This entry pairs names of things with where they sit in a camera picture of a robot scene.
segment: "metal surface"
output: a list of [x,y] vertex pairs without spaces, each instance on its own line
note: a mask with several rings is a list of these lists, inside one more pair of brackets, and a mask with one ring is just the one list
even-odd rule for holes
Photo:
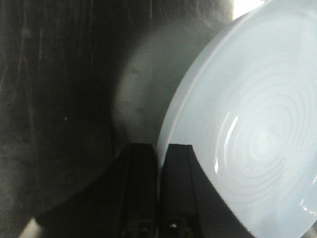
[[150,18],[147,34],[124,61],[113,98],[119,141],[157,144],[168,105],[187,69],[232,20],[233,5],[228,0],[184,1],[176,7],[179,13],[170,18]]
[[[17,237],[32,216],[83,190],[108,167],[121,141],[134,138],[135,132],[128,135],[121,124],[113,133],[111,112],[135,49],[144,49],[140,45],[153,39],[154,32],[178,29],[167,30],[163,41],[156,35],[157,48],[156,43],[147,44],[156,49],[145,65],[148,77],[155,78],[151,68],[165,70],[155,61],[158,51],[171,42],[181,44],[187,33],[198,29],[202,38],[192,36],[187,41],[201,39],[195,50],[187,51],[187,67],[214,35],[208,30],[218,31],[232,20],[234,2],[0,1],[0,238]],[[178,27],[179,22],[185,27]],[[159,64],[168,60],[166,56],[182,59],[160,55]],[[187,70],[184,65],[166,94],[157,125]],[[142,85],[144,78],[139,79]],[[162,80],[169,87],[169,79]],[[153,94],[152,99],[157,102],[160,96]],[[157,125],[152,127],[154,133]],[[155,141],[156,135],[142,140],[147,138]]]

